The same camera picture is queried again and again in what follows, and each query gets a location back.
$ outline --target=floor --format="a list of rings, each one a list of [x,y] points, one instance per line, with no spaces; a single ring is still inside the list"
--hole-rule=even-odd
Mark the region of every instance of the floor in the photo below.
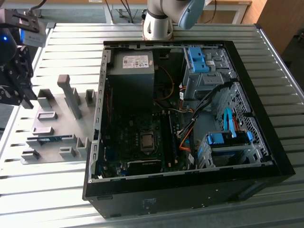
[[[132,16],[134,17],[134,23],[140,23],[141,10],[132,10]],[[44,9],[42,10],[43,21],[45,24],[48,22],[57,23],[105,23],[105,14],[103,10],[90,9],[90,10],[79,10],[71,9],[67,11],[66,9]],[[124,18],[119,17],[118,11],[113,11],[113,18],[115,23],[128,23],[127,13],[123,12]],[[35,48],[30,48],[31,56],[34,57],[36,53]],[[297,42],[297,38],[294,38],[285,52],[282,55],[282,59],[289,65],[291,73],[294,75],[295,79],[298,81],[301,88],[304,88],[304,40],[301,43]],[[10,113],[13,107],[9,105],[0,104],[0,138],[3,134],[3,128],[5,128],[7,121],[10,117]]]

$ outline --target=gray plastic block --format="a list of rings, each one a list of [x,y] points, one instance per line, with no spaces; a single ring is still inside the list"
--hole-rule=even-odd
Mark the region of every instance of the gray plastic block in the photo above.
[[[215,65],[211,65],[211,66],[210,66],[210,71],[211,71],[211,72],[215,72],[215,71],[216,71]]]
[[[212,56],[211,56],[211,54],[210,54],[210,53],[206,54],[206,60],[207,60],[207,61],[212,60]]]
[[[82,117],[81,111],[78,107],[79,96],[77,91],[71,88],[70,86],[70,76],[69,75],[59,75],[57,85],[62,88],[63,92],[66,96],[66,101],[68,102],[69,107],[72,110],[72,113],[76,119],[80,119]]]
[[[54,99],[54,96],[49,89],[39,90],[37,101],[39,102],[42,109],[51,108],[51,104],[49,102],[51,99]]]
[[[26,161],[38,160],[39,153],[32,148],[28,148],[22,152],[21,157]]]
[[[74,158],[76,156],[76,152],[71,146],[68,147],[60,147],[59,154],[63,159]]]
[[[37,139],[26,140],[26,143],[27,143],[30,147],[41,146],[40,142],[39,142]]]
[[[77,143],[77,137],[73,134],[72,137],[69,138],[62,138],[64,143]]]
[[[80,138],[78,138],[76,149],[79,152],[79,154],[81,155],[81,157],[86,158],[87,153],[89,152],[90,148],[91,148],[91,142],[88,137],[86,137],[84,145],[81,142]]]
[[[34,127],[32,131],[33,135],[53,135],[54,129],[52,127]]]
[[[85,92],[85,101],[88,107],[96,106],[96,94],[93,89],[87,89]]]
[[[55,120],[57,119],[57,114],[56,112],[40,112],[37,115],[37,119],[39,119],[40,121]]]

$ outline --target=wire bundle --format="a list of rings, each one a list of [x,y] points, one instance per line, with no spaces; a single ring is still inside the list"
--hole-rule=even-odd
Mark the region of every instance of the wire bundle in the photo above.
[[[178,136],[182,136],[188,129],[188,132],[186,133],[186,135],[184,136],[183,140],[181,141],[180,144],[180,149],[181,150],[187,150],[187,151],[191,151],[189,148],[185,148],[182,145],[184,144],[184,142],[186,141],[187,137],[189,136],[190,132],[193,130],[194,124],[199,116],[199,112],[201,110],[203,110],[205,107],[207,107],[211,101],[212,98],[214,97],[214,95],[220,91],[221,89],[227,88],[227,87],[231,87],[233,84],[233,82],[226,82],[222,85],[218,85],[217,87],[215,87],[213,90],[211,90],[201,101],[200,103],[197,105],[197,107],[195,108],[193,115],[192,115],[192,119],[191,121],[178,132]]]
[[[187,109],[182,108],[182,100],[180,101],[180,110],[181,111],[187,111]]]
[[[126,12],[129,14],[131,23],[134,23],[133,19],[135,18],[135,16],[136,16],[138,10],[135,12],[135,15],[132,16],[132,13],[131,13],[131,9],[130,9],[128,0],[125,0],[126,5],[125,5],[125,3],[123,2],[123,0],[120,0],[120,2],[123,4],[124,8],[126,9]],[[106,5],[107,5],[107,7],[108,7],[108,10],[109,10],[109,12],[110,12],[111,20],[112,20],[112,22],[114,22],[113,15],[112,15],[112,12],[111,12],[111,10],[110,10],[108,1],[105,0],[105,3],[106,3]],[[117,11],[122,17],[127,18],[126,16],[124,16],[123,14],[121,14],[118,10],[116,10],[116,11]]]
[[[120,14],[120,16],[122,16],[123,18],[129,19],[129,17],[126,17],[125,15],[121,14],[121,12],[119,12],[119,10],[116,10],[116,11],[117,11],[117,12]],[[132,20],[134,20],[134,18],[136,17],[137,12],[138,12],[138,9],[136,10],[134,16],[132,17]]]
[[[171,92],[170,92],[170,94],[169,94],[168,96],[163,97],[163,98],[156,98],[156,99],[155,99],[155,101],[163,101],[163,100],[166,100],[166,99],[168,99],[169,97],[172,96],[172,94],[173,94],[173,92],[174,92],[174,82],[173,82],[172,76],[169,74],[169,72],[168,72],[165,68],[163,68],[162,66],[158,66],[158,67],[159,67],[160,69],[162,69],[162,70],[166,73],[166,75],[170,78],[170,80],[171,80],[171,85],[172,85],[172,87],[171,87]]]
[[[237,119],[235,118],[235,116],[232,117],[232,120],[233,120],[235,129],[236,129],[237,131],[240,131],[241,129],[240,129],[239,125],[238,125],[238,121],[237,121]]]

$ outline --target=power supply label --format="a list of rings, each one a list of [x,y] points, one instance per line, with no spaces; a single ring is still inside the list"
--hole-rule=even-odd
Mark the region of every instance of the power supply label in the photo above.
[[[148,56],[124,56],[123,69],[126,68],[148,68]]]
[[[156,198],[153,199],[144,199],[142,201],[142,208],[144,210],[153,211],[156,209]]]

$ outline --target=metal slatted table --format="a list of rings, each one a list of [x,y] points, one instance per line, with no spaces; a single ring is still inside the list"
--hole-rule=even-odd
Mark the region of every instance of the metal slatted table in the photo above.
[[[59,74],[69,74],[79,93],[96,91],[103,41],[140,40],[141,29],[131,24],[49,25],[48,45],[38,50],[33,63],[35,92],[50,88],[62,93]],[[1,227],[14,227],[14,222],[21,227],[304,226],[304,96],[264,32],[248,25],[196,25],[189,31],[175,27],[174,36],[235,42],[296,175],[240,203],[105,220],[82,200],[85,162],[20,163],[38,108],[34,102],[33,110],[14,108],[0,143]]]

